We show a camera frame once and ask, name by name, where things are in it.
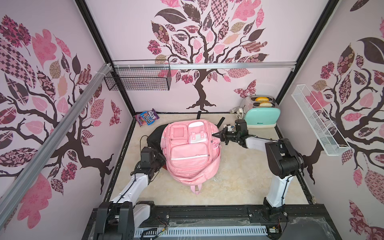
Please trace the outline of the mint green toaster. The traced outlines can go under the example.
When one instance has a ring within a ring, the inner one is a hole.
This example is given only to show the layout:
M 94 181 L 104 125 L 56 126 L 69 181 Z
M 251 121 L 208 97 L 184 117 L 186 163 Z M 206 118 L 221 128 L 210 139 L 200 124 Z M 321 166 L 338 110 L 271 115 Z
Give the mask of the mint green toaster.
M 268 97 L 273 107 L 260 107 L 263 102 L 256 102 L 255 98 Z M 270 96 L 252 95 L 244 98 L 240 107 L 243 109 L 243 119 L 247 122 L 248 128 L 274 128 L 281 115 L 281 110 L 276 100 Z

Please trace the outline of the pink backpack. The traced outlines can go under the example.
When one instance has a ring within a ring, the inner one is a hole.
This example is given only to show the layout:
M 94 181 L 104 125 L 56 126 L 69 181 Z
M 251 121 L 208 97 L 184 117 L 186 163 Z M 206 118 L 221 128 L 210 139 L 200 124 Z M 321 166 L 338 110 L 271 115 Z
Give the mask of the pink backpack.
M 191 120 L 168 124 L 162 133 L 161 150 L 167 171 L 196 195 L 202 184 L 218 172 L 221 140 L 213 136 L 218 131 L 207 120 Z

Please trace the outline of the aluminium rail back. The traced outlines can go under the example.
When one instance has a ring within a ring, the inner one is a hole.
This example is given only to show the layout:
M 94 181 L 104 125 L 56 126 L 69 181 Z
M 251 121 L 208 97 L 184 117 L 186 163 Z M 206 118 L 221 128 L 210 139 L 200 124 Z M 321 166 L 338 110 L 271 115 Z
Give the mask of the aluminium rail back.
M 294 69 L 296 62 L 260 62 L 260 63 L 197 63 L 197 64 L 114 64 L 117 69 L 122 68 L 168 68 L 170 70 L 199 70 L 199 69 Z

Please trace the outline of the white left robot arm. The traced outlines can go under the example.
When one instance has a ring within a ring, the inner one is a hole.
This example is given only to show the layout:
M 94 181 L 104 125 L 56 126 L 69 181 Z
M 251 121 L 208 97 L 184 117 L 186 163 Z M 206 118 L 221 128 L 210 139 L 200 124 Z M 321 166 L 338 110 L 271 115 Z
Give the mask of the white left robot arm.
M 131 172 L 126 187 L 110 202 L 100 204 L 96 221 L 94 240 L 132 240 L 135 230 L 151 214 L 150 204 L 139 204 L 138 198 L 166 163 L 166 158 L 157 150 L 144 147 L 140 161 Z

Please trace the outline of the yellow toast slice back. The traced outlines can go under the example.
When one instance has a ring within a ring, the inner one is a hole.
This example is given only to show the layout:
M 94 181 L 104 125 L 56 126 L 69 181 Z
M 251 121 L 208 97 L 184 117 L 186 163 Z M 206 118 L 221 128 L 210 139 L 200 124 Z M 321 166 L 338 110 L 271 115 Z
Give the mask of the yellow toast slice back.
M 268 97 L 258 97 L 258 98 L 255 98 L 255 101 L 256 102 L 269 102 L 270 99 Z

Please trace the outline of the purple candy bag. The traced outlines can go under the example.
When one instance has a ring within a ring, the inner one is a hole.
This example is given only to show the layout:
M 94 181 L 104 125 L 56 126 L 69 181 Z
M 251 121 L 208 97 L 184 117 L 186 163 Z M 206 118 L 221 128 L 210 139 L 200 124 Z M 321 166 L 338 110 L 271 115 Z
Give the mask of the purple candy bag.
M 139 126 L 142 127 L 144 125 L 152 125 L 160 117 L 157 114 L 157 112 L 154 109 L 152 109 L 149 111 L 144 111 L 139 114 L 136 114 L 134 115 L 134 118 L 139 124 Z

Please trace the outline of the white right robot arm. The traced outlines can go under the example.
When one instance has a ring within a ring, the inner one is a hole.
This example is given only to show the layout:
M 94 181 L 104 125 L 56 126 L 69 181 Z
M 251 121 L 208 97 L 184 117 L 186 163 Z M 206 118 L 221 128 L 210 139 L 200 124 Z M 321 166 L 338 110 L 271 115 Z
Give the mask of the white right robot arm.
M 287 138 L 278 140 L 261 138 L 249 135 L 247 131 L 222 130 L 212 136 L 219 138 L 225 144 L 234 142 L 243 148 L 266 153 L 269 169 L 275 177 L 271 182 L 269 193 L 264 199 L 264 206 L 270 212 L 283 212 L 290 182 L 303 168 L 302 157 L 299 156 L 290 140 Z

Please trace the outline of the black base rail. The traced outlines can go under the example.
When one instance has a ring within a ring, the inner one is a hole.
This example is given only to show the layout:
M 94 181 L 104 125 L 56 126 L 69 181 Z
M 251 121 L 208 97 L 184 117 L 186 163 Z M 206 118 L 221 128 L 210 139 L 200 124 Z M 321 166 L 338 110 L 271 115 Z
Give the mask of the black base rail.
M 285 205 L 270 210 L 265 205 L 222 205 L 222 206 L 157 206 L 153 202 L 141 202 L 149 207 L 150 213 L 143 221 L 129 223 L 140 227 L 170 226 L 171 223 L 186 224 L 200 220 L 246 220 L 251 224 L 278 225 L 293 222 L 297 218 L 324 220 L 333 227 L 333 221 L 324 205 Z

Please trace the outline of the yellow toast slice front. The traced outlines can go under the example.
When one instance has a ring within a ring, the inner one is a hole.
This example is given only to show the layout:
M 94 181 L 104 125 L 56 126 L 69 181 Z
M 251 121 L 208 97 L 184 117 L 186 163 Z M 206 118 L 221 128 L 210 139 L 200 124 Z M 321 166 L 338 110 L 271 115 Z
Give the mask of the yellow toast slice front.
M 270 107 L 273 107 L 274 104 L 273 103 L 268 103 L 268 102 L 263 102 L 263 103 L 260 103 L 259 106 L 260 107 L 268 107 L 268 108 L 270 108 Z

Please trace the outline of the aluminium rail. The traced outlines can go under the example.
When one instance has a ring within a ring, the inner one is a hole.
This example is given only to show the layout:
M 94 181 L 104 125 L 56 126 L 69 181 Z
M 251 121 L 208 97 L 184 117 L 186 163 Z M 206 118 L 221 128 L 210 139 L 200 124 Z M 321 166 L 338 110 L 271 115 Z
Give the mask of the aluminium rail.
M 97 88 L 102 84 L 104 76 L 112 70 L 112 64 L 105 63 L 94 75 L 94 79 L 85 88 L 85 91 L 78 97 L 68 113 L 59 122 L 53 133 L 42 144 L 32 160 L 25 166 L 20 175 L 11 184 L 9 189 L 1 198 L 1 229 L 18 206 L 23 196 L 34 183 L 42 169 L 49 161 L 54 151 L 70 130 L 86 104 L 89 102 Z
M 117 69 L 122 68 L 168 68 L 170 70 L 199 70 L 199 69 L 294 69 L 296 62 L 260 62 L 260 63 L 197 63 L 197 64 L 114 64 Z

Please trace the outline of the yellow toast slice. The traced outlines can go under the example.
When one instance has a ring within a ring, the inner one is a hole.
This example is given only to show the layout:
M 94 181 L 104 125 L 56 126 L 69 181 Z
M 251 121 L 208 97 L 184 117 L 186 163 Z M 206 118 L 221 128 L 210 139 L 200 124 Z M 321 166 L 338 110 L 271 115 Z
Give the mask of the yellow toast slice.
M 263 103 L 260 103 L 259 106 L 260 107 L 268 107 L 268 108 L 270 108 L 270 107 L 273 107 L 274 104 L 273 103 L 268 103 L 268 102 L 263 102 Z
M 255 98 L 255 101 L 256 102 L 269 102 L 270 99 L 268 97 L 258 97 L 258 98 Z

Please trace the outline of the aluminium rail left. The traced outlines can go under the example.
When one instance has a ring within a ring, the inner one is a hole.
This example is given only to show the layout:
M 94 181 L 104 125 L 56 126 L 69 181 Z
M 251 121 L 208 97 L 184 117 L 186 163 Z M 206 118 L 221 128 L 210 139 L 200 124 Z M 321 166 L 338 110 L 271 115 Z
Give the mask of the aluminium rail left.
M 23 196 L 34 183 L 42 169 L 49 161 L 54 151 L 70 130 L 86 104 L 89 102 L 97 88 L 102 84 L 104 76 L 112 70 L 112 64 L 105 63 L 94 75 L 94 79 L 85 88 L 85 91 L 78 97 L 68 113 L 59 122 L 53 133 L 42 144 L 32 160 L 25 166 L 20 175 L 11 184 L 9 189 L 1 198 L 1 229 L 18 206 Z

